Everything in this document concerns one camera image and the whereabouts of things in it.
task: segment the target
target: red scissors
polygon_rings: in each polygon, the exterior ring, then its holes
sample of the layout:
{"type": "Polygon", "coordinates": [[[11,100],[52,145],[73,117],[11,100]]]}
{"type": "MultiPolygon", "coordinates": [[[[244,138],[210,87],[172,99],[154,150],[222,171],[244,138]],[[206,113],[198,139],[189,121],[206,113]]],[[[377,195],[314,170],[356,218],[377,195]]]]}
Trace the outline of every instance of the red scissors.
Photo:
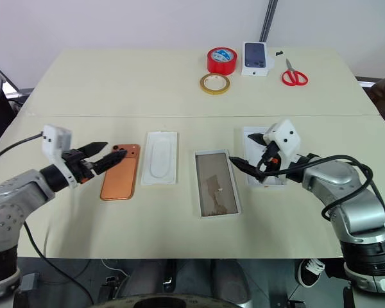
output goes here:
{"type": "Polygon", "coordinates": [[[296,71],[291,63],[289,63],[289,60],[287,59],[287,67],[288,70],[286,70],[282,76],[281,80],[286,85],[294,86],[294,85],[306,85],[308,83],[308,77],[306,75],[302,74],[301,72],[296,71]]]}

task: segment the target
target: scissors blade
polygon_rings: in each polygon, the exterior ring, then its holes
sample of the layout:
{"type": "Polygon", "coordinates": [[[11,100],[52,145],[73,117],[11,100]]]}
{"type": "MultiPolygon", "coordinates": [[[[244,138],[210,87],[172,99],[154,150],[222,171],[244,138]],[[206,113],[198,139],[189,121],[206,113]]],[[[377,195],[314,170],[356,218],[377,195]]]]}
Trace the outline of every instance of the scissors blade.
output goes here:
{"type": "Polygon", "coordinates": [[[295,71],[289,60],[287,59],[287,67],[290,71],[295,71]]]}

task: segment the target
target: sneaker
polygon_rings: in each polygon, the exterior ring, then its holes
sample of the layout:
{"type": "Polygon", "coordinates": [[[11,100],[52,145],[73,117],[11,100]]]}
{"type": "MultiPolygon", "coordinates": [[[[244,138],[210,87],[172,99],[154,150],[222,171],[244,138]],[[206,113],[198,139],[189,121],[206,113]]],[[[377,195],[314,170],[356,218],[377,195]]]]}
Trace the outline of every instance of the sneaker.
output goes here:
{"type": "Polygon", "coordinates": [[[325,264],[318,259],[304,259],[298,267],[297,280],[303,287],[312,287],[318,281],[325,264]]]}

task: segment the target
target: robotic arm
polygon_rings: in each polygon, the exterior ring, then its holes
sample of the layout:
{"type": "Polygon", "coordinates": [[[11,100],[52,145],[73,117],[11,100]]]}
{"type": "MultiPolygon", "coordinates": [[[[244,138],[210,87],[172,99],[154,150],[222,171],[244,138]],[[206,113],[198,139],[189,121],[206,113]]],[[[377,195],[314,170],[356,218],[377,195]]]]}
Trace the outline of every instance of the robotic arm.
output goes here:
{"type": "Polygon", "coordinates": [[[55,192],[84,183],[110,169],[125,157],[116,151],[97,162],[85,158],[99,153],[107,142],[93,142],[70,150],[71,132],[46,125],[43,150],[52,165],[40,171],[29,170],[0,185],[0,298],[11,295],[19,286],[17,244],[26,218],[55,197],[55,192]]]}
{"type": "MultiPolygon", "coordinates": [[[[249,138],[266,147],[258,166],[237,157],[230,157],[232,163],[260,182],[275,175],[283,181],[301,183],[311,191],[326,206],[323,216],[332,223],[341,244],[347,277],[359,289],[385,293],[385,206],[380,197],[362,186],[352,167],[360,163],[352,157],[352,164],[335,157],[318,163],[320,158],[316,155],[297,155],[300,138],[288,120],[274,124],[264,135],[253,134],[249,138]]],[[[370,169],[365,165],[361,169],[370,173],[367,181],[371,183],[370,169]]]]}

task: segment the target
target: yellow tape roll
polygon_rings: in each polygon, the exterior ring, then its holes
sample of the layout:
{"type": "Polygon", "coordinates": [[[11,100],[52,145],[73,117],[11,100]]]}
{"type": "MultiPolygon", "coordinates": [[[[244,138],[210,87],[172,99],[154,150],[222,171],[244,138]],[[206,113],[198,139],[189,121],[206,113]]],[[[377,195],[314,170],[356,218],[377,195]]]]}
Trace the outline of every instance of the yellow tape roll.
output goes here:
{"type": "Polygon", "coordinates": [[[210,73],[210,74],[206,74],[203,78],[201,78],[200,85],[201,85],[201,89],[203,89],[204,92],[212,94],[212,95],[216,95],[216,94],[222,94],[228,90],[228,88],[230,87],[230,80],[224,75],[216,74],[216,73],[210,73]],[[221,89],[217,89],[217,90],[213,90],[213,89],[208,88],[205,85],[205,82],[209,78],[222,78],[222,79],[224,79],[224,81],[225,81],[224,87],[221,89]]]}

